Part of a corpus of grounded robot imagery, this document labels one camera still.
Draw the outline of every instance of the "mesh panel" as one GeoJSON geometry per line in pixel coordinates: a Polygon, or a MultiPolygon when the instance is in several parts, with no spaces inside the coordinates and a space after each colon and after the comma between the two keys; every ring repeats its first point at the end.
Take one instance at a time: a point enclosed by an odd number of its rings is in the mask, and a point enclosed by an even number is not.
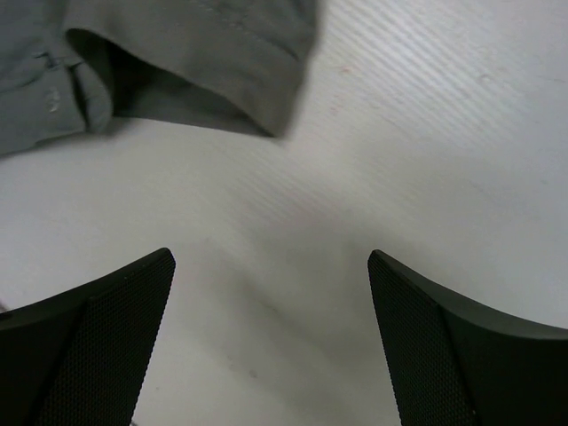
{"type": "Polygon", "coordinates": [[[378,255],[369,273],[403,426],[476,425],[440,308],[378,255]]]}
{"type": "Polygon", "coordinates": [[[36,426],[127,426],[174,271],[163,256],[86,304],[36,426]]]}

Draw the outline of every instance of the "gray fabric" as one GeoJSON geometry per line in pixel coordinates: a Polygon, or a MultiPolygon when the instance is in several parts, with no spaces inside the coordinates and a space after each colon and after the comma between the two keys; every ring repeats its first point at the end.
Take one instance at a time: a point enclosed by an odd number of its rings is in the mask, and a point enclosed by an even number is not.
{"type": "Polygon", "coordinates": [[[0,154],[113,114],[278,136],[316,0],[0,0],[0,154]]]}

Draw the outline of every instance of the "black plastic piece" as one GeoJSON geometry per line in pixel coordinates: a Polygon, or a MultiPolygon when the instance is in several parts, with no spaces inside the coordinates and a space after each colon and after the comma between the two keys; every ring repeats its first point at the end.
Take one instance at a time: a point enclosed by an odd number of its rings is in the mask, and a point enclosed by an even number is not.
{"type": "Polygon", "coordinates": [[[128,426],[174,269],[162,248],[0,314],[0,425],[128,426]]]}
{"type": "Polygon", "coordinates": [[[568,330],[479,304],[378,250],[368,267],[403,426],[568,425],[568,330]]]}

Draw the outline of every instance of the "white table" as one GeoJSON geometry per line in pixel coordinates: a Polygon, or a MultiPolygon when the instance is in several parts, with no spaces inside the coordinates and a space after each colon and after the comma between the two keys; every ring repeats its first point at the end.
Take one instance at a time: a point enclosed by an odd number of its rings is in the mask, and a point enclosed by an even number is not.
{"type": "Polygon", "coordinates": [[[374,248],[568,327],[568,3],[327,6],[285,141],[132,121],[0,159],[11,307],[176,255],[140,426],[398,424],[374,248]]]}

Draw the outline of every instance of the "seam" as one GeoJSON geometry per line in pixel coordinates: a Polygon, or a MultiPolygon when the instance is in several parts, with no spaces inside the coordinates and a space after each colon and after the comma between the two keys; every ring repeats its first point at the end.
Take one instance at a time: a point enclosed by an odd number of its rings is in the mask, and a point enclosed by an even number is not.
{"type": "Polygon", "coordinates": [[[244,24],[243,21],[249,16],[250,10],[256,4],[256,0],[252,0],[250,2],[248,7],[245,9],[245,11],[244,11],[241,19],[239,20],[239,22],[231,22],[229,19],[227,19],[225,16],[223,16],[218,9],[215,9],[212,6],[205,4],[204,0],[189,0],[189,2],[192,3],[192,4],[195,4],[196,6],[198,6],[200,8],[202,8],[204,11],[207,11],[209,13],[216,15],[216,17],[218,17],[226,26],[233,28],[233,29],[236,29],[237,31],[241,31],[241,33],[251,37],[253,40],[256,40],[258,43],[264,44],[267,47],[270,47],[271,49],[275,49],[276,51],[278,51],[281,54],[286,54],[286,56],[292,55],[292,57],[294,59],[296,58],[296,55],[292,51],[290,51],[288,49],[284,49],[282,47],[279,47],[277,45],[274,45],[274,44],[264,40],[262,37],[260,37],[257,33],[252,31],[249,27],[247,27],[244,24]]]}

